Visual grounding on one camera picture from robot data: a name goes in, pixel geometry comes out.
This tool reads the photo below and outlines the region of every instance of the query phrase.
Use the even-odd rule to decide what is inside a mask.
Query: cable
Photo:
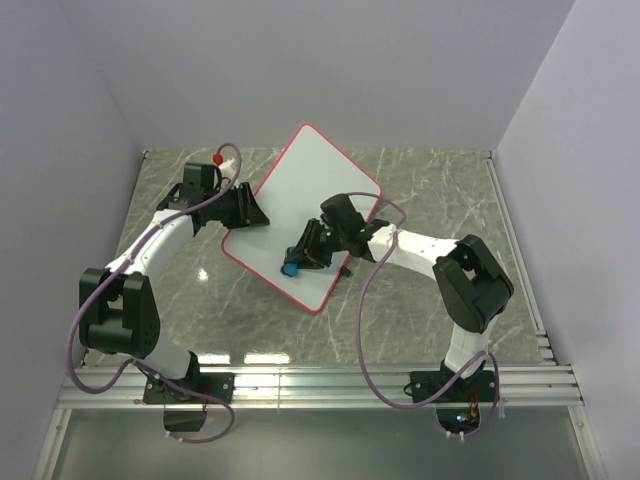
[[[113,270],[111,272],[111,274],[104,280],[104,282],[102,282],[100,285],[98,285],[98,287],[91,293],[91,295],[89,295],[89,297],[80,306],[80,308],[78,309],[78,312],[73,317],[73,321],[71,322],[71,327],[69,329],[69,335],[67,336],[67,358],[66,358],[66,364],[67,364],[67,374],[69,375],[69,378],[71,379],[73,384],[79,390],[81,390],[81,391],[83,391],[85,393],[89,393],[89,394],[99,394],[99,393],[106,392],[111,387],[113,387],[113,385],[115,385],[115,383],[118,381],[118,379],[122,375],[122,372],[124,371],[124,369],[127,368],[128,365],[134,363],[133,358],[130,358],[130,359],[124,361],[122,363],[122,365],[120,365],[120,367],[116,371],[116,373],[113,376],[113,378],[111,380],[109,380],[109,382],[107,382],[107,384],[103,385],[102,387],[90,387],[90,386],[85,385],[84,383],[82,383],[82,380],[80,380],[80,377],[76,373],[75,367],[73,365],[73,343],[74,343],[74,340],[75,340],[75,337],[76,337],[76,332],[78,331],[78,326],[80,325],[80,321],[82,320],[82,317],[84,317],[84,315],[87,313],[87,310],[93,304],[93,302],[95,302],[98,299],[98,297],[118,277],[118,275],[120,275],[122,272],[124,272],[127,269],[127,267],[129,267],[129,265],[131,265],[133,263],[133,260],[140,253],[140,251],[145,246],[145,244],[151,239],[151,237],[153,237],[156,234],[156,232],[158,230],[160,230],[166,224],[174,221],[177,218],[183,217],[185,215],[190,215],[191,213],[193,213],[193,212],[195,212],[197,210],[200,210],[201,208],[204,208],[204,207],[212,204],[213,202],[218,200],[220,197],[222,197],[225,193],[227,193],[231,189],[231,187],[233,186],[235,181],[238,179],[238,176],[240,175],[240,169],[242,168],[242,154],[240,153],[240,149],[238,148],[238,146],[236,144],[230,143],[230,142],[223,143],[222,145],[220,145],[218,147],[218,150],[217,150],[216,153],[219,154],[226,147],[230,147],[233,150],[235,150],[235,153],[238,156],[238,165],[237,165],[237,168],[236,168],[236,172],[231,177],[231,180],[218,193],[216,193],[213,197],[211,197],[211,198],[209,198],[209,199],[205,200],[204,202],[201,202],[201,203],[199,203],[197,205],[193,205],[192,207],[189,207],[189,208],[187,208],[185,210],[181,210],[180,212],[176,212],[173,215],[169,215],[167,218],[165,218],[164,220],[162,220],[160,222],[160,225],[155,225],[155,224],[152,225],[151,228],[149,228],[149,230],[140,238],[138,243],[136,243],[136,245],[131,250],[131,253],[123,260],[123,262],[120,264],[120,266],[118,268],[116,268],[115,270]],[[145,370],[152,371],[152,369],[147,367],[146,365],[144,365],[144,363],[142,363],[142,362],[136,362],[136,363],[138,365],[142,366]],[[225,402],[222,402],[222,400],[219,400],[219,399],[215,399],[214,397],[209,397],[208,395],[203,395],[203,394],[200,394],[198,392],[192,392],[191,390],[187,390],[187,389],[184,389],[184,388],[176,385],[175,383],[171,382],[169,379],[165,379],[162,376],[161,376],[161,378],[163,379],[163,381],[166,381],[167,385],[171,386],[172,388],[176,388],[177,387],[176,388],[177,390],[182,391],[183,393],[186,393],[186,394],[194,396],[194,397],[198,397],[198,398],[206,397],[205,399],[207,401],[212,402],[212,403],[220,404],[223,407],[227,408],[227,410],[230,411],[231,420],[230,420],[229,425],[227,426],[227,428],[225,428],[221,434],[218,434],[215,437],[211,437],[210,439],[204,439],[204,440],[207,440],[207,441],[216,440],[216,439],[220,438],[220,436],[226,434],[231,429],[231,427],[233,426],[233,422],[235,420],[235,414],[233,413],[233,410],[231,409],[231,407],[229,405],[227,405]],[[187,440],[188,439],[183,439],[183,441],[185,441],[187,443],[203,443],[203,441],[197,441],[196,442],[196,441],[187,441]]]
[[[375,276],[378,274],[378,272],[380,271],[380,269],[383,267],[383,265],[385,264],[385,262],[389,259],[389,257],[393,254],[394,250],[397,248],[398,246],[398,233],[400,231],[400,228],[402,227],[402,225],[404,225],[404,223],[407,221],[407,213],[396,203],[392,202],[391,200],[388,200],[384,197],[381,197],[380,195],[375,195],[373,193],[367,193],[367,192],[349,192],[346,195],[348,196],[362,196],[362,197],[372,197],[372,198],[376,198],[378,199],[378,201],[387,204],[391,207],[393,207],[400,215],[400,221],[398,221],[398,223],[396,224],[397,228],[396,230],[393,232],[393,236],[392,236],[392,242],[391,242],[391,247],[389,248],[389,250],[387,250],[387,252],[382,256],[382,258],[376,262],[375,266],[373,267],[373,270],[371,271],[371,273],[369,274],[369,276],[367,277],[367,279],[364,282],[364,286],[362,287],[362,291],[360,292],[360,298],[358,299],[358,307],[356,310],[356,353],[358,355],[358,364],[360,365],[360,370],[362,371],[362,376],[364,377],[365,382],[367,383],[367,385],[369,386],[369,389],[373,392],[373,394],[378,397],[378,399],[380,401],[382,401],[383,403],[385,403],[386,405],[393,407],[393,408],[397,408],[399,410],[415,410],[421,407],[424,407],[425,405],[428,405],[432,402],[434,402],[435,400],[437,400],[438,398],[440,398],[455,382],[456,380],[458,380],[462,374],[464,374],[464,372],[478,359],[482,358],[483,356],[485,356],[486,354],[489,355],[489,357],[491,358],[491,361],[493,362],[493,366],[494,366],[494,370],[495,370],[495,396],[494,396],[494,401],[493,401],[493,405],[491,405],[491,411],[489,412],[489,415],[487,416],[487,418],[485,419],[484,422],[482,422],[480,424],[480,426],[474,430],[473,432],[465,435],[466,437],[472,436],[473,434],[477,433],[481,428],[482,425],[484,425],[488,420],[490,420],[493,417],[493,414],[495,412],[496,406],[498,404],[498,401],[500,399],[500,376],[499,376],[499,371],[498,371],[498,363],[496,362],[495,357],[493,356],[493,354],[491,352],[485,352],[485,351],[481,351],[476,353],[467,363],[465,363],[462,368],[460,368],[460,370],[458,370],[455,375],[453,375],[453,377],[451,377],[449,379],[449,381],[447,383],[445,383],[440,390],[438,390],[437,392],[435,392],[433,395],[431,395],[429,398],[426,398],[425,400],[422,400],[418,403],[398,403],[398,402],[394,402],[393,400],[388,399],[387,397],[384,396],[384,394],[380,391],[380,389],[378,389],[378,387],[375,385],[375,383],[373,383],[373,380],[371,379],[371,375],[369,374],[369,370],[367,369],[367,364],[365,362],[364,359],[364,352],[363,352],[363,348],[362,348],[362,308],[364,306],[364,299],[367,295],[367,291],[369,290],[369,287],[371,286],[371,283],[373,282],[373,279],[375,278]]]

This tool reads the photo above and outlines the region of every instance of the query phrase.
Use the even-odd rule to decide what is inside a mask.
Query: gray marble surface
[[[243,149],[241,179],[255,188],[280,150]],[[479,150],[351,149],[346,153],[408,213],[408,230],[441,238],[473,233],[485,240],[516,285],[496,325],[491,349],[504,364],[542,361],[509,247],[496,194]],[[131,202],[118,253],[144,230],[156,204],[181,180],[187,161],[210,162],[212,150],[151,151]],[[382,208],[381,218],[394,221]],[[162,329],[179,345],[208,355],[205,361],[243,363],[356,363],[354,321],[358,295],[372,264],[352,260],[324,310],[304,311],[228,258],[220,249],[225,229],[203,228],[172,260],[154,289]],[[371,363],[438,363],[453,323],[435,282],[389,266],[372,285],[363,316],[363,342]],[[91,352],[87,363],[119,363]]]

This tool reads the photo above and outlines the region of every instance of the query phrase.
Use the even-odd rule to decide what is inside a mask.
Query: gray wall
[[[77,282],[113,255],[139,161],[59,4],[0,1],[0,464],[31,474]]]
[[[573,0],[62,0],[145,147],[495,148]]]
[[[638,478],[640,4],[578,0],[498,148],[543,321],[612,479]]]

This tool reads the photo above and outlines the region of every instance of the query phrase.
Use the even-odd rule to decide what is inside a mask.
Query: red object
[[[373,178],[371,175],[369,175],[367,172],[365,172],[365,170],[358,165],[356,162],[354,162],[351,158],[349,158],[347,156],[346,153],[344,153],[340,147],[338,147],[335,143],[333,143],[331,140],[329,140],[329,138],[327,138],[327,136],[325,136],[324,133],[322,133],[320,130],[318,130],[316,127],[314,127],[313,125],[311,125],[310,123],[303,123],[302,125],[300,125],[300,127],[298,128],[298,131],[296,131],[295,135],[293,136],[293,138],[291,140],[289,140],[289,143],[287,144],[286,147],[284,147],[284,150],[282,150],[282,152],[280,153],[280,156],[278,157],[278,159],[276,160],[276,163],[273,164],[273,166],[271,167],[271,169],[269,170],[269,172],[267,173],[267,175],[262,179],[262,182],[260,182],[260,185],[258,185],[258,188],[256,188],[255,192],[253,193],[253,196],[256,198],[256,200],[258,199],[258,193],[260,192],[260,189],[262,188],[262,185],[264,185],[267,181],[267,179],[269,178],[269,176],[273,173],[273,171],[276,169],[276,167],[278,166],[278,163],[280,162],[280,159],[284,156],[284,154],[287,152],[287,150],[289,149],[289,147],[291,146],[291,144],[293,143],[293,141],[296,139],[296,137],[298,136],[298,134],[300,133],[300,131],[304,128],[304,127],[310,127],[313,130],[315,130],[317,133],[320,134],[321,137],[323,137],[327,142],[329,142],[336,150],[338,150],[340,153],[342,153],[342,155],[345,156],[345,158],[347,160],[349,160],[351,163],[353,163],[362,173],[364,173],[367,177],[369,177],[371,180],[373,180],[373,182],[378,185],[378,187],[380,187],[380,196],[384,197],[384,191],[382,190],[382,187],[380,186],[380,184],[378,184],[378,182],[376,181],[375,178]],[[378,208],[378,204],[380,203],[380,199],[377,198],[376,202],[373,205],[373,208],[371,209],[371,214],[367,217],[367,222],[369,222],[375,212],[376,212],[376,208]],[[224,254],[229,257],[230,259],[232,259],[233,261],[235,261],[238,265],[240,265],[241,267],[244,267],[245,269],[249,270],[251,273],[253,273],[256,277],[264,280],[267,284],[271,285],[272,287],[274,287],[276,290],[278,290],[280,293],[282,293],[284,296],[286,296],[287,298],[293,300],[295,303],[297,303],[298,305],[300,305],[302,308],[304,308],[306,311],[310,312],[310,313],[319,313],[320,311],[322,311],[322,309],[324,308],[324,306],[327,303],[327,300],[329,300],[329,295],[331,295],[331,292],[333,291],[333,289],[336,286],[336,283],[338,282],[338,279],[340,278],[340,271],[338,271],[336,273],[336,278],[333,279],[333,283],[331,284],[331,288],[329,288],[329,291],[327,292],[327,296],[324,297],[324,300],[322,301],[322,303],[320,304],[320,307],[317,310],[312,310],[309,307],[307,307],[306,305],[304,305],[303,303],[301,303],[300,301],[298,301],[298,299],[293,298],[291,295],[289,295],[287,292],[285,292],[284,290],[281,290],[280,288],[278,288],[276,285],[274,285],[273,283],[271,283],[269,280],[267,280],[266,278],[264,278],[262,275],[260,275],[258,272],[256,272],[255,270],[252,270],[251,268],[249,268],[248,265],[245,265],[244,263],[242,263],[240,260],[238,260],[237,258],[235,258],[234,256],[232,256],[229,252],[227,252],[227,250],[224,248],[224,242],[227,240],[227,237],[229,235],[231,235],[231,232],[233,230],[229,230],[226,235],[224,236],[224,238],[222,239],[222,242],[220,243],[220,247],[222,248],[222,251],[224,252]],[[344,259],[344,263],[342,264],[342,266],[346,266],[347,263],[349,263],[349,260],[351,260],[351,256],[347,255],[347,257]]]

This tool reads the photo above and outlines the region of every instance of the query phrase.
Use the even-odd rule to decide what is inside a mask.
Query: blue object
[[[295,277],[298,275],[298,265],[295,263],[285,263],[282,266],[282,273],[287,277]]]

